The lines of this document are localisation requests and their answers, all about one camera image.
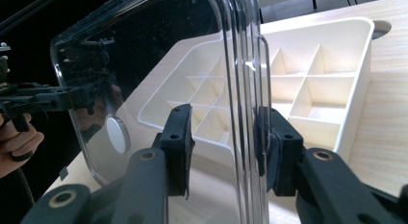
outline table surface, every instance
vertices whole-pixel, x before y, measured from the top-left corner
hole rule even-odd
[[[360,116],[350,168],[364,183],[398,196],[408,184],[408,0],[379,0],[352,7],[320,12],[262,25],[288,28],[353,16],[388,21],[391,31],[371,44],[370,84]],[[69,165],[63,184],[85,184],[100,188],[91,177],[82,154]],[[293,198],[269,195],[273,223],[296,223]]]

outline light wood tabletop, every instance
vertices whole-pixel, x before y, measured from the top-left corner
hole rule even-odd
[[[408,184],[408,0],[379,0],[304,15],[262,25],[261,32],[354,16],[386,21],[392,28],[371,43],[370,83],[348,165],[362,182],[398,196]],[[83,154],[67,169],[68,176],[50,189],[71,183],[99,188]],[[269,201],[270,223],[299,222],[293,198],[270,193]]]

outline transparent plastic lid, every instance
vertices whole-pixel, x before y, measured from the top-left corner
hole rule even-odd
[[[256,0],[111,0],[51,42],[101,185],[152,146],[171,109],[191,104],[191,196],[169,199],[170,223],[268,222],[263,50]]]

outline white compartment tray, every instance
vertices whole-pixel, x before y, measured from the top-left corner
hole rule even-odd
[[[370,79],[373,23],[358,17],[289,30],[262,28],[272,106],[303,135],[306,147],[330,149],[348,161]],[[224,162],[232,146],[225,62],[221,40],[193,47],[138,121],[162,129],[172,108],[191,103],[194,153]]]

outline black background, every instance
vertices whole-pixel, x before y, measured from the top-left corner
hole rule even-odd
[[[36,0],[0,0],[0,22]],[[0,36],[11,51],[9,83],[37,82],[57,86],[50,61],[50,41],[109,0],[55,0]],[[45,140],[22,167],[35,200],[59,177],[60,171],[80,152],[68,112],[49,112],[48,120],[34,118],[33,125]]]

